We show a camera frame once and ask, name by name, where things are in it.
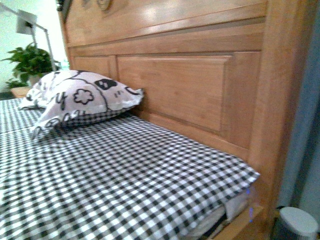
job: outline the pillow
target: pillow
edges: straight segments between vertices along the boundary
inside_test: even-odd
[[[103,75],[55,71],[43,76],[27,93],[20,110],[45,108],[32,128],[32,139],[56,125],[77,126],[104,121],[138,105],[143,90]]]

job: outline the wooden headboard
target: wooden headboard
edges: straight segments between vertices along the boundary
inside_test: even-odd
[[[135,114],[261,173],[268,233],[316,4],[111,0],[101,10],[77,0],[61,23],[71,69],[144,88]]]

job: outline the gingham bed sheet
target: gingham bed sheet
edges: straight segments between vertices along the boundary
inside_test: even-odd
[[[31,140],[19,101],[0,101],[0,239],[177,240],[259,176],[129,113]]]

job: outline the green leaves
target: green leaves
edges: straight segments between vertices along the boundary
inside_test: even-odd
[[[10,61],[10,63],[18,63],[12,70],[13,76],[20,81],[9,79],[6,83],[10,86],[19,85],[19,87],[27,86],[29,76],[38,75],[43,73],[52,72],[52,66],[50,61],[50,55],[46,50],[37,48],[33,43],[28,44],[25,49],[17,47],[12,51],[8,51],[12,54],[11,57],[2,59],[1,61]]]
[[[28,84],[26,82],[21,82],[19,80],[14,80],[14,78],[10,78],[5,83],[8,85],[9,89],[28,86]]]

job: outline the gray lid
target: gray lid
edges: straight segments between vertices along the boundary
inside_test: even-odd
[[[289,230],[300,236],[313,237],[318,230],[317,221],[299,208],[284,207],[280,210],[280,217]]]

